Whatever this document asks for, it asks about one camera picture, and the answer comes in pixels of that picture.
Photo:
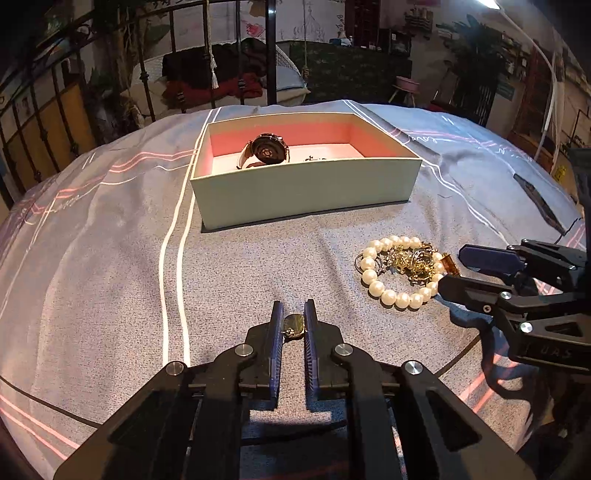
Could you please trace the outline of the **small gold pendant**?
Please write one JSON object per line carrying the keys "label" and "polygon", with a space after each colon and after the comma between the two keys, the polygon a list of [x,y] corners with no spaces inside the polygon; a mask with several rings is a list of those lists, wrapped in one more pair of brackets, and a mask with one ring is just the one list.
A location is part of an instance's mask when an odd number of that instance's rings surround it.
{"label": "small gold pendant", "polygon": [[283,337],[287,341],[300,339],[304,333],[305,319],[303,314],[288,314],[283,318]]}

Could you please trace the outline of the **gold chain jewelry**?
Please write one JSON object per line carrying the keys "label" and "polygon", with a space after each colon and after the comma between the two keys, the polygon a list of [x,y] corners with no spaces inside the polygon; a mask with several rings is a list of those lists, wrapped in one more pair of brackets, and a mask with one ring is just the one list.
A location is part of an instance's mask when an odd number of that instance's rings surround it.
{"label": "gold chain jewelry", "polygon": [[394,245],[387,249],[383,246],[375,256],[372,255],[373,250],[376,248],[367,247],[356,256],[353,260],[356,272],[365,272],[362,262],[369,258],[370,269],[378,276],[387,272],[398,273],[406,276],[412,285],[426,286],[430,282],[439,282],[444,276],[460,274],[451,254],[440,252],[431,243],[422,243],[417,248]]}

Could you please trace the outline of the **wristwatch with tan strap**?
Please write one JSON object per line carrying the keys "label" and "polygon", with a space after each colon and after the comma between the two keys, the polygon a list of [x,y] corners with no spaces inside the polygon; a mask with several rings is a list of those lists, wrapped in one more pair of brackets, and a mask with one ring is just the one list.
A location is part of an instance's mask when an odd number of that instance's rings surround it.
{"label": "wristwatch with tan strap", "polygon": [[263,165],[277,165],[290,161],[290,147],[280,135],[262,133],[243,147],[236,168],[240,170],[245,167],[252,157],[256,157]]}

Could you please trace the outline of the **black flat remote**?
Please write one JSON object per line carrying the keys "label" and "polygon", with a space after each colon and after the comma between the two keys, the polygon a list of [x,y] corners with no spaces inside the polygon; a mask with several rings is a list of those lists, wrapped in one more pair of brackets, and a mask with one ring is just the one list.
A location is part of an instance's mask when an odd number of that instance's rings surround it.
{"label": "black flat remote", "polygon": [[555,213],[552,211],[548,203],[544,200],[535,186],[517,173],[513,174],[513,178],[520,185],[528,198],[534,203],[545,222],[550,227],[554,228],[559,234],[565,235],[565,228],[559,222]]}

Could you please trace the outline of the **pale green open box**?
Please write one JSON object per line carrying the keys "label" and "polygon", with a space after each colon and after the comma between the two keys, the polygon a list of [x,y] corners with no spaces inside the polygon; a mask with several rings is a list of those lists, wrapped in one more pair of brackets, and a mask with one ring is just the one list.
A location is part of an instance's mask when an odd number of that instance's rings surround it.
{"label": "pale green open box", "polygon": [[[246,143],[283,137],[290,161],[238,170]],[[304,214],[409,200],[422,157],[361,116],[346,112],[252,115],[208,124],[191,185],[206,231]]]}

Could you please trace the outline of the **pink stool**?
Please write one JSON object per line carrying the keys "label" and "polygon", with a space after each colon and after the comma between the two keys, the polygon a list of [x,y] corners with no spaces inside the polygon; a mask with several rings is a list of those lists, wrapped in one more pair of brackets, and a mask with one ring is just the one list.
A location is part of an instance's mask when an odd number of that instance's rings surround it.
{"label": "pink stool", "polygon": [[420,83],[410,78],[398,76],[389,104],[415,108],[416,96],[420,93]]}

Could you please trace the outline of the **red cushion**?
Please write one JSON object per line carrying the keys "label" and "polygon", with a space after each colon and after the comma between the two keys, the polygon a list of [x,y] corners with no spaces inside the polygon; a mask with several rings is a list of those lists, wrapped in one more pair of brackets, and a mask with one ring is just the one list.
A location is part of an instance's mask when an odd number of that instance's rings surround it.
{"label": "red cushion", "polygon": [[170,108],[193,108],[221,100],[224,97],[243,99],[259,98],[263,96],[263,86],[256,74],[246,73],[242,82],[235,77],[221,81],[217,88],[191,87],[190,84],[173,80],[166,82],[162,98]]}

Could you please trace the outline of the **white wicker swing chair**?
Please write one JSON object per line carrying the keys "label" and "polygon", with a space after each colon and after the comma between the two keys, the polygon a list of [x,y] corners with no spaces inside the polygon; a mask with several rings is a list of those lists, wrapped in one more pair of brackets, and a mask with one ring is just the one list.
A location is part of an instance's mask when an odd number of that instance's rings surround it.
{"label": "white wicker swing chair", "polygon": [[170,52],[134,67],[121,97],[148,124],[169,115],[245,104],[266,106],[266,44],[245,38],[239,45],[212,46],[215,67],[206,72],[204,47]]}

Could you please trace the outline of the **black iron bed frame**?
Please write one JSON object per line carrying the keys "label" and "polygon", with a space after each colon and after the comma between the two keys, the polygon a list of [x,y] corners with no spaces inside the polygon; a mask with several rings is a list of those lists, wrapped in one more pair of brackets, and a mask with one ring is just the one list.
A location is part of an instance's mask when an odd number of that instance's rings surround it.
{"label": "black iron bed frame", "polygon": [[277,99],[276,3],[231,1],[215,40],[211,1],[101,1],[37,45],[1,83],[1,197],[14,205],[81,153],[139,129],[143,117],[121,97],[136,65],[170,52],[245,38],[266,44],[267,104]]}

